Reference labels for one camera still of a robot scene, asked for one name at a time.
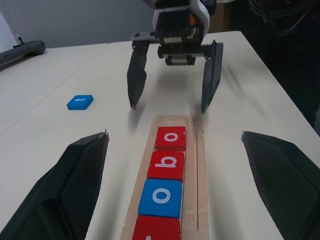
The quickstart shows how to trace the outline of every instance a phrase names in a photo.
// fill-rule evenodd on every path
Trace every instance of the wooden tile holder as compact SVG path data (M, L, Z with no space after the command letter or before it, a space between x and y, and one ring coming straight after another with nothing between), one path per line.
M181 240L209 240L208 191L204 131L191 116L158 116L150 129L120 240L133 237L140 197L159 126L185 126L186 152L181 205Z

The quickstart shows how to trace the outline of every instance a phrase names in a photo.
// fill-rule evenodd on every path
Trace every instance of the table surface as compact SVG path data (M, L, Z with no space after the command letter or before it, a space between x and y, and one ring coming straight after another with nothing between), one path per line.
M153 119L193 115L205 134L210 238L282 240L256 189L242 131L293 142L318 167L320 138L242 33L209 34L204 43L213 39L224 43L222 76L204 115L199 112L205 60L166 66L156 45L148 51L136 111L127 95L130 42L49 49L0 72L0 229L70 143L107 129L110 143L86 239L118 240ZM2 89L7 86L8 92ZM86 94L94 98L87 110L67 109L75 95ZM15 96L23 98L7 100Z

